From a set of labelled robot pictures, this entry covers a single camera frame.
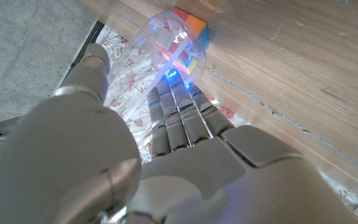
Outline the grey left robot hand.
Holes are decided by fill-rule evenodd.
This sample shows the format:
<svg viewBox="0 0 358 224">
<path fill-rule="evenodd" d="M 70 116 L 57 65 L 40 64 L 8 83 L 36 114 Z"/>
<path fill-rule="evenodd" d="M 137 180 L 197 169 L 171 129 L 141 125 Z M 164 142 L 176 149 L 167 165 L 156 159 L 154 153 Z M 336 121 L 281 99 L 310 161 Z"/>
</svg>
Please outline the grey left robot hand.
<svg viewBox="0 0 358 224">
<path fill-rule="evenodd" d="M 0 223 L 355 223 L 293 147 L 252 126 L 141 163 L 103 106 L 109 60 L 90 44 L 56 94 L 0 145 Z"/>
</svg>

